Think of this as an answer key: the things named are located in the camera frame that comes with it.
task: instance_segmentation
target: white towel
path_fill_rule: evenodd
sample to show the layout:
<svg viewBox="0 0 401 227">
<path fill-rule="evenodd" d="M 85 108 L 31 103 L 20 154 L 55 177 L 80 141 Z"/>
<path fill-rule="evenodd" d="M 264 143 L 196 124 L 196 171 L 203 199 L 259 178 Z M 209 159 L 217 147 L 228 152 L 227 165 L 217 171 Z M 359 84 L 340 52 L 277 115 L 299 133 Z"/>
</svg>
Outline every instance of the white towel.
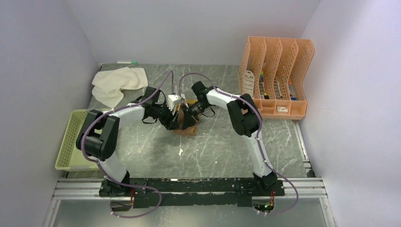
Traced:
<svg viewBox="0 0 401 227">
<path fill-rule="evenodd" d="M 122 100 L 121 90 L 137 90 L 148 86 L 148 78 L 143 68 L 121 68 L 101 71 L 93 78 L 95 87 L 92 95 L 104 105 L 114 108 Z"/>
</svg>

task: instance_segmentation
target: green basket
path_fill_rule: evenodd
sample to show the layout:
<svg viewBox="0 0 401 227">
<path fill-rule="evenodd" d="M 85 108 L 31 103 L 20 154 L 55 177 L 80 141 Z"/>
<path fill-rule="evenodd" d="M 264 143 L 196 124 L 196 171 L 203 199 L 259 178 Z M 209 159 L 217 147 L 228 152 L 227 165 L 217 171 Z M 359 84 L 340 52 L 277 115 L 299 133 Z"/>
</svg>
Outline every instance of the green basket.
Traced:
<svg viewBox="0 0 401 227">
<path fill-rule="evenodd" d="M 82 151 L 75 147 L 75 141 L 87 117 L 87 112 L 88 110 L 72 111 L 54 166 L 56 169 L 68 172 L 98 169 L 94 162 L 87 161 L 82 155 Z"/>
</svg>

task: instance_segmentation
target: purple cable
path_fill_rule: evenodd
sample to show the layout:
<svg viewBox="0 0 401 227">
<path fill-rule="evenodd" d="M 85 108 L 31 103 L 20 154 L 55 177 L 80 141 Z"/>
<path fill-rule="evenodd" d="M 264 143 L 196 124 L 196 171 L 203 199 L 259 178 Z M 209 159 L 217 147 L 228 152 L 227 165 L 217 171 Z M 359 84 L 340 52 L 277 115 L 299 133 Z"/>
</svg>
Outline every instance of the purple cable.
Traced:
<svg viewBox="0 0 401 227">
<path fill-rule="evenodd" d="M 143 101 L 141 101 L 141 102 L 139 102 L 139 103 L 137 103 L 137 104 L 126 105 L 126 106 L 117 108 L 117 109 L 115 109 L 115 110 L 110 110 L 110 111 L 108 111 L 108 112 L 102 114 L 100 117 L 96 118 L 96 119 L 89 125 L 88 129 L 84 132 L 84 135 L 82 136 L 81 151 L 82 151 L 82 154 L 83 154 L 84 158 L 85 158 L 86 160 L 90 161 L 90 162 L 95 162 L 95 163 L 97 164 L 97 166 L 99 167 L 99 169 L 103 172 L 103 174 L 104 174 L 110 181 L 112 181 L 112 182 L 114 182 L 114 183 L 116 183 L 116 184 L 122 185 L 122 186 L 130 187 L 130 188 L 147 188 L 147 189 L 153 190 L 153 191 L 155 191 L 155 192 L 157 192 L 157 193 L 159 194 L 159 202 L 158 202 L 157 205 L 156 205 L 153 209 L 151 209 L 150 211 L 145 212 L 145 213 L 140 214 L 140 215 L 136 215 L 136 216 L 124 216 L 124 215 L 118 215 L 118 214 L 114 213 L 113 210 L 112 210 L 112 214 L 113 214 L 114 216 L 116 216 L 116 217 L 119 217 L 119 218 L 139 218 L 139 217 L 145 216 L 145 215 L 147 215 L 147 214 L 150 214 L 151 212 L 155 211 L 155 210 L 160 206 L 160 204 L 161 204 L 161 202 L 162 202 L 162 193 L 161 193 L 158 189 L 156 189 L 156 188 L 154 188 L 154 187 L 145 186 L 145 185 L 142 185 L 142 186 L 141 186 L 141 185 L 133 185 L 133 184 L 121 183 L 121 182 L 118 182 L 117 180 L 113 179 L 112 177 L 110 177 L 110 176 L 106 173 L 106 171 L 102 168 L 102 166 L 100 165 L 99 162 L 96 162 L 95 160 L 92 160 L 92 159 L 90 159 L 90 158 L 87 156 L 86 151 L 85 151 L 85 140 L 86 140 L 86 138 L 87 138 L 87 136 L 88 136 L 90 130 L 94 127 L 94 125 L 97 124 L 97 123 L 98 123 L 102 118 L 104 118 L 105 116 L 107 116 L 107 115 L 109 115 L 109 114 L 112 114 L 112 113 L 115 113 L 115 112 L 118 112 L 118 111 L 121 111 L 121 110 L 125 110 L 125 109 L 128 109 L 128 108 L 131 108 L 131 107 L 139 106 L 139 105 L 143 104 L 144 102 L 148 101 L 149 99 L 151 99 L 151 98 L 156 94 L 156 92 L 157 92 L 158 90 L 160 90 L 160 88 L 162 87 L 162 85 L 164 84 L 164 82 L 167 80 L 168 76 L 170 76 L 170 74 L 172 75 L 172 77 L 174 77 L 174 72 L 173 72 L 173 71 L 170 71 L 169 73 L 167 73 L 166 77 L 163 79 L 163 81 L 161 82 L 161 84 L 156 88 L 156 90 L 155 90 L 148 98 L 144 99 Z"/>
<path fill-rule="evenodd" d="M 261 155 L 262 155 L 262 158 L 263 158 L 263 162 L 265 163 L 266 167 L 267 167 L 269 170 L 271 170 L 272 172 L 274 172 L 275 174 L 277 174 L 278 176 L 280 176 L 281 178 L 283 178 L 286 182 L 288 182 L 288 183 L 294 188 L 295 194 L 296 194 L 295 202 L 294 202 L 291 206 L 287 207 L 287 208 L 284 209 L 284 210 L 278 211 L 278 212 L 266 213 L 266 214 L 268 214 L 268 215 L 277 215 L 277 214 L 282 214 L 282 213 L 284 213 L 284 212 L 286 212 L 286 211 L 292 209 L 292 208 L 298 203 L 298 199 L 299 199 L 298 190 L 296 189 L 295 185 L 294 185 L 288 178 L 286 178 L 285 176 L 281 175 L 279 172 L 277 172 L 275 169 L 273 169 L 270 165 L 268 165 L 267 162 L 265 162 L 265 161 L 266 161 L 266 157 L 264 156 L 264 154 L 263 154 L 263 152 L 262 152 L 262 145 L 261 145 L 261 142 L 260 142 L 260 140 L 258 140 L 258 138 L 259 138 L 259 133 L 262 131 L 262 123 L 263 123 L 263 122 L 262 122 L 262 117 L 261 117 L 261 115 L 259 114 L 259 112 L 258 112 L 249 102 L 245 101 L 243 98 L 238 97 L 238 96 L 232 96 L 232 95 L 229 94 L 229 93 L 226 93 L 226 92 L 224 92 L 224 91 L 219 91 L 219 90 L 217 90 L 216 86 L 215 86 L 214 83 L 211 81 L 211 79 L 209 79 L 207 76 L 205 76 L 205 75 L 203 75 L 203 74 L 201 74 L 201 73 L 198 73 L 198 72 L 189 72 L 189 73 L 183 75 L 183 76 L 180 78 L 180 82 L 179 82 L 179 84 L 178 84 L 178 94 L 179 94 L 179 95 L 181 95 L 181 82 L 182 82 L 182 80 L 184 79 L 184 77 L 186 77 L 186 76 L 188 76 L 188 75 L 199 75 L 199 76 L 202 76 L 202 77 L 206 78 L 206 79 L 212 84 L 213 89 L 214 89 L 216 92 L 218 92 L 218 93 L 220 93 L 220 94 L 222 94 L 222 95 L 225 95 L 225 96 L 228 96 L 228 97 L 232 97 L 232 98 L 236 98 L 236 99 L 242 101 L 243 103 L 247 104 L 247 105 L 251 108 L 251 110 L 256 114 L 256 116 L 257 116 L 258 119 L 259 119 L 259 128 L 258 128 L 258 131 L 256 132 L 256 140 L 257 140 L 257 142 L 258 142 L 258 147 L 259 147 L 259 151 L 261 152 Z"/>
</svg>

